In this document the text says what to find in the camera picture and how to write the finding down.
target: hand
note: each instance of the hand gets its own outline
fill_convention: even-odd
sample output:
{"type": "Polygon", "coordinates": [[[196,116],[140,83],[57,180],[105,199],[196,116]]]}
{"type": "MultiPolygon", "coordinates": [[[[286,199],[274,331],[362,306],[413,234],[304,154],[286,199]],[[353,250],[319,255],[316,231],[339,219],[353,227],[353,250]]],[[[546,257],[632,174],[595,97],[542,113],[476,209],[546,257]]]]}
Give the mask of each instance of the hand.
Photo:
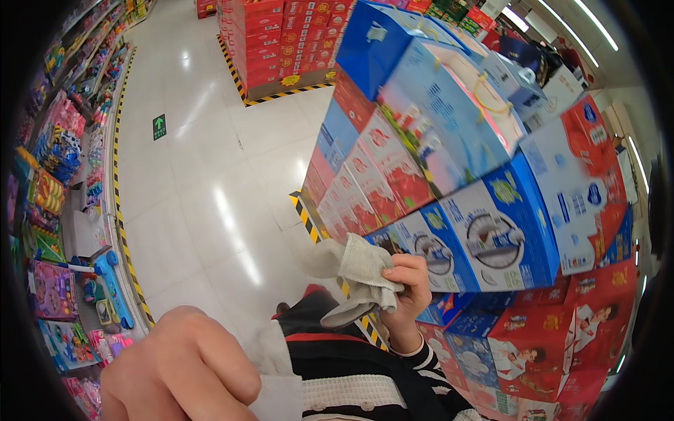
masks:
{"type": "Polygon", "coordinates": [[[391,314],[382,311],[381,322],[390,332],[391,348],[401,354],[414,352],[422,339],[415,319],[431,303],[426,260],[420,256],[392,255],[393,269],[381,271],[381,276],[391,282],[401,282],[409,287],[404,296],[396,296],[398,308],[391,314]]]}
{"type": "Polygon", "coordinates": [[[101,372],[103,420],[255,420],[262,383],[236,338],[192,306],[166,313],[101,372]]]}

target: fluorescent light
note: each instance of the fluorescent light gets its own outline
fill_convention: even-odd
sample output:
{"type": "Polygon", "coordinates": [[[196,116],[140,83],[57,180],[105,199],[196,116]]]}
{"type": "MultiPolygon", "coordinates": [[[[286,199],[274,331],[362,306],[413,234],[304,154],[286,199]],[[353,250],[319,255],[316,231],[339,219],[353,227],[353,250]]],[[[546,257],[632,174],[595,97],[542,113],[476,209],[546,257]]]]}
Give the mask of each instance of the fluorescent light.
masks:
{"type": "Polygon", "coordinates": [[[636,162],[639,163],[639,169],[641,170],[641,176],[644,177],[644,186],[646,186],[646,194],[650,193],[650,189],[648,188],[648,179],[646,178],[646,171],[644,171],[644,166],[641,164],[641,158],[639,157],[639,152],[636,151],[636,146],[634,145],[634,141],[632,140],[632,136],[627,137],[630,140],[630,145],[632,145],[632,151],[634,152],[634,156],[636,157],[636,162]]]}
{"type": "Polygon", "coordinates": [[[615,371],[616,373],[620,373],[620,368],[623,366],[623,363],[625,362],[625,357],[626,355],[623,355],[623,358],[620,360],[620,364],[618,364],[618,369],[615,371]]]}
{"type": "Polygon", "coordinates": [[[502,14],[504,14],[508,19],[512,21],[517,27],[523,31],[527,31],[529,29],[529,25],[526,24],[522,18],[517,16],[514,11],[508,9],[507,7],[501,11],[502,14]]]}
{"type": "Polygon", "coordinates": [[[609,35],[608,31],[606,31],[606,28],[604,28],[604,25],[602,25],[601,22],[599,22],[599,19],[596,18],[596,16],[594,15],[594,13],[593,13],[591,10],[589,10],[588,7],[585,6],[585,3],[583,3],[581,0],[576,0],[576,4],[579,5],[580,8],[583,9],[583,11],[584,11],[585,13],[587,13],[587,15],[588,15],[588,16],[590,17],[590,19],[594,22],[594,24],[597,26],[597,28],[599,28],[599,30],[601,31],[601,33],[604,34],[604,36],[606,37],[606,40],[607,40],[607,41],[609,42],[609,44],[613,47],[613,49],[616,50],[616,51],[618,51],[618,45],[615,44],[615,41],[613,40],[613,38],[611,38],[611,36],[609,35]]]}
{"type": "Polygon", "coordinates": [[[592,62],[594,63],[594,66],[595,66],[595,67],[599,67],[599,63],[597,63],[597,61],[594,59],[594,56],[592,56],[592,53],[590,53],[590,50],[588,50],[588,48],[585,46],[585,44],[583,44],[583,42],[580,40],[580,38],[578,38],[578,35],[576,35],[576,33],[571,29],[571,27],[568,26],[568,25],[566,24],[566,22],[564,22],[564,21],[561,19],[561,17],[557,14],[557,12],[554,11],[554,10],[552,10],[552,7],[548,6],[543,0],[539,0],[539,3],[542,4],[543,6],[545,6],[545,8],[548,9],[548,11],[549,11],[550,13],[552,13],[552,16],[554,16],[555,18],[557,18],[557,20],[558,20],[562,25],[564,25],[564,28],[566,28],[566,30],[569,31],[569,33],[571,34],[571,36],[573,36],[573,37],[576,39],[576,42],[577,42],[578,44],[580,44],[580,46],[583,48],[583,50],[585,50],[585,53],[590,57],[590,60],[592,60],[592,62]]]}

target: white tile floor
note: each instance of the white tile floor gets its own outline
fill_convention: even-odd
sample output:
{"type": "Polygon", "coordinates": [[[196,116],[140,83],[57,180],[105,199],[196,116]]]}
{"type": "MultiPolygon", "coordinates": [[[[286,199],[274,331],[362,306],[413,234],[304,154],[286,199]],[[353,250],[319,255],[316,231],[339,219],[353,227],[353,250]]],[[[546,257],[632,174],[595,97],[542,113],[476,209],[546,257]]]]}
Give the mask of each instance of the white tile floor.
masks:
{"type": "Polygon", "coordinates": [[[119,195],[131,260],[155,319],[200,307],[239,339],[315,280],[311,239],[288,193],[301,187],[332,88],[245,108],[193,0],[159,0],[126,35],[138,47],[119,132],[119,195]],[[166,114],[168,134],[152,139],[166,114]]]}

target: store aisle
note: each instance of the store aisle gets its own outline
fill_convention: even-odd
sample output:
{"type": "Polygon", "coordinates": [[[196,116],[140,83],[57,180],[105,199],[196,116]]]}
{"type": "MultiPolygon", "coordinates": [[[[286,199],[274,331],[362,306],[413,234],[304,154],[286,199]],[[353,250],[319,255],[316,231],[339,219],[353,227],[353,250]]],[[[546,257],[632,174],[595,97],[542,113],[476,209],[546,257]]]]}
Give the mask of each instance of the store aisle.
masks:
{"type": "MultiPolygon", "coordinates": [[[[137,45],[119,133],[119,194],[138,281],[157,320],[179,304],[239,339],[311,281],[311,240],[288,193],[301,187],[333,88],[244,108],[216,39],[217,17],[159,0],[137,45]],[[167,135],[153,141],[152,119],[167,135]]],[[[322,280],[341,298],[333,280],[322,280]]]]}

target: striped sleeve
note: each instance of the striped sleeve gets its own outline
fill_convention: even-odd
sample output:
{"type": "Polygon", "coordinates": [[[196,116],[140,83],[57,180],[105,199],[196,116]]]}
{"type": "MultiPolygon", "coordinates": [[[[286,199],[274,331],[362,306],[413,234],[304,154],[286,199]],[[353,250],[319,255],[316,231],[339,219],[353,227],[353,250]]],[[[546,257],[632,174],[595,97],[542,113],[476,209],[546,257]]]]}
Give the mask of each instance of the striped sleeve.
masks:
{"type": "Polygon", "coordinates": [[[455,421],[481,421],[477,411],[464,399],[463,396],[447,382],[445,373],[440,369],[440,362],[426,341],[419,349],[410,354],[401,354],[391,349],[393,353],[402,357],[407,364],[424,378],[433,389],[440,404],[451,414],[455,421]]]}

